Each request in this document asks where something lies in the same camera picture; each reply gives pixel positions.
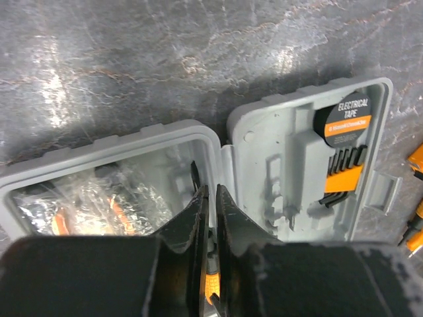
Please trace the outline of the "orange pliers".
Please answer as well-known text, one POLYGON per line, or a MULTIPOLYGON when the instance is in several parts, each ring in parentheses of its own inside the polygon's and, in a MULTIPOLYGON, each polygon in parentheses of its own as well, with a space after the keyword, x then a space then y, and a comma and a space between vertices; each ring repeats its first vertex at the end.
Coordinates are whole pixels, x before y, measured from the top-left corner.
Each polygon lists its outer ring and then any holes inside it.
POLYGON ((195 162, 148 167, 112 162, 11 192, 33 230, 44 235, 147 236, 186 207, 201 186, 195 162))

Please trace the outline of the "orange handled large screwdriver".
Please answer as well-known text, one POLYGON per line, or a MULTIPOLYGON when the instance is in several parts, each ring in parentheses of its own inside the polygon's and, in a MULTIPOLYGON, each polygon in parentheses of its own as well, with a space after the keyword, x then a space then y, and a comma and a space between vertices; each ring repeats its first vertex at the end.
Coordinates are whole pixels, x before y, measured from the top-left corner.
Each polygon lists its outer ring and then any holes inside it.
MULTIPOLYGON (((200 175, 195 161, 190 165, 190 172, 194 193, 198 191, 201 186, 200 175)), ((218 267, 217 241, 213 228, 208 229, 208 247, 207 247, 207 262, 206 262, 206 282, 205 282, 205 298, 208 306, 213 306, 213 296, 215 299, 219 298, 220 293, 220 274, 218 267)))

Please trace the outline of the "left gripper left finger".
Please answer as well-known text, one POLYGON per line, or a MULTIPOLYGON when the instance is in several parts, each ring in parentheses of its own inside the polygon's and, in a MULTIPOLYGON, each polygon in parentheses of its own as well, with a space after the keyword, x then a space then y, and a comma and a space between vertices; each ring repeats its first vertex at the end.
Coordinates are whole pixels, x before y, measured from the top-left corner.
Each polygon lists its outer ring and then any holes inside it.
POLYGON ((209 190, 202 186, 177 216, 151 237, 159 243, 143 316, 203 316, 209 190))

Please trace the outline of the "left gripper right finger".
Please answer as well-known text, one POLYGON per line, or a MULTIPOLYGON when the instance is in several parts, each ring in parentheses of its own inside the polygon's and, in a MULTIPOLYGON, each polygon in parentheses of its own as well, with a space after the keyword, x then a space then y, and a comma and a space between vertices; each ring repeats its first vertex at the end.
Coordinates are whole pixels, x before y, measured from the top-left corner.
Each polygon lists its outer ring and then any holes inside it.
POLYGON ((221 184, 216 191, 216 215, 223 315, 264 316, 258 290, 258 280, 266 276, 261 249, 278 240, 242 211, 221 184))

